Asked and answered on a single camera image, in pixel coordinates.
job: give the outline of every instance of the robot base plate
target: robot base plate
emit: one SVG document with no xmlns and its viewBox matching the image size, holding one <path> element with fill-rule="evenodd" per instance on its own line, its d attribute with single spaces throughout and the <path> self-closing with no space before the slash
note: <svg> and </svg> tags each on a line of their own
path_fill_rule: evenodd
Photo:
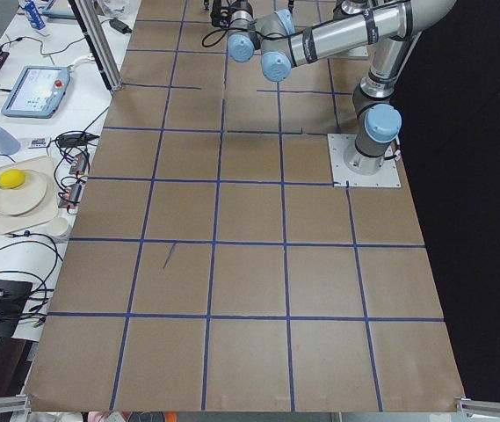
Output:
<svg viewBox="0 0 500 422">
<path fill-rule="evenodd" d="M 402 187 L 395 160 L 385 161 L 380 170 L 372 176 L 357 174 L 345 165 L 344 151 L 350 143 L 355 142 L 356 137 L 355 134 L 328 134 L 334 186 L 346 187 L 349 184 L 350 187 Z M 386 155 L 392 154 L 392 148 L 388 147 Z"/>
</svg>

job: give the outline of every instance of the small white container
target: small white container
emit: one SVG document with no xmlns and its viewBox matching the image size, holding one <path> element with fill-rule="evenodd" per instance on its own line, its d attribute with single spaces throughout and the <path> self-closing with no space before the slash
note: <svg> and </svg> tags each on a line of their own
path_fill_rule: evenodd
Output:
<svg viewBox="0 0 500 422">
<path fill-rule="evenodd" d="M 55 217 L 47 225 L 47 234 L 53 238 L 57 244 L 68 242 L 72 225 L 63 217 Z"/>
</svg>

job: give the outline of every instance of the cardboard sheet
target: cardboard sheet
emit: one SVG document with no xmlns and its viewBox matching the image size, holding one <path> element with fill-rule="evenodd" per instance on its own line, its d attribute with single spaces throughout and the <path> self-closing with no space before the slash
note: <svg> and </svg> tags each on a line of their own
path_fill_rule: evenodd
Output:
<svg viewBox="0 0 500 422">
<path fill-rule="evenodd" d="M 296 2 L 297 24 L 332 7 Z M 200 46 L 199 0 L 145 1 L 138 18 L 33 410 L 453 411 L 462 385 L 403 168 L 402 189 L 332 186 L 325 134 L 357 130 L 368 62 L 277 85 L 258 56 Z"/>
</svg>

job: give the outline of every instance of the dark curtain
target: dark curtain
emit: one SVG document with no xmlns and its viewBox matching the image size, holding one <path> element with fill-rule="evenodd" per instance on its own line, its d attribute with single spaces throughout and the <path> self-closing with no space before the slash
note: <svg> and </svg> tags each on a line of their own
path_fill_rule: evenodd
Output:
<svg viewBox="0 0 500 422">
<path fill-rule="evenodd" d="M 500 402 L 500 1 L 458 0 L 392 102 L 466 395 Z"/>
</svg>

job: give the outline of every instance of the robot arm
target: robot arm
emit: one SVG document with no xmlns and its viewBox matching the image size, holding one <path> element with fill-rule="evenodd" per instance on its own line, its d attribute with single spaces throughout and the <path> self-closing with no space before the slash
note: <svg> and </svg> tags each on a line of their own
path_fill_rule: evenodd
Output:
<svg viewBox="0 0 500 422">
<path fill-rule="evenodd" d="M 371 8 L 370 2 L 378 5 Z M 296 32 L 288 10 L 254 20 L 250 3 L 238 0 L 229 8 L 228 53 L 237 62 L 247 62 L 261 49 L 264 76 L 280 82 L 293 67 L 377 43 L 368 75 L 353 92 L 359 133 L 344 153 L 345 164 L 352 171 L 373 175 L 383 165 L 385 151 L 402 125 L 400 114 L 386 104 L 402 66 L 417 35 L 439 22 L 455 2 L 337 0 L 334 20 Z"/>
<path fill-rule="evenodd" d="M 228 35 L 228 51 L 234 60 L 245 62 L 251 58 L 254 50 L 261 48 L 264 76 L 273 82 L 280 82 L 289 76 L 293 67 L 313 63 L 355 47 L 374 44 L 383 39 L 410 43 L 413 35 L 441 20 L 455 1 L 395 1 L 372 9 L 368 8 L 367 0 L 339 1 L 337 13 L 341 19 L 311 26 L 297 33 L 294 33 L 290 14 L 285 11 L 253 20 L 249 2 L 237 1 L 232 4 L 234 12 Z M 245 55 L 236 53 L 242 49 L 245 49 Z M 395 51 L 404 49 L 407 53 L 409 45 L 407 48 L 389 45 L 380 51 L 380 55 L 404 58 L 406 54 L 403 51 Z"/>
</svg>

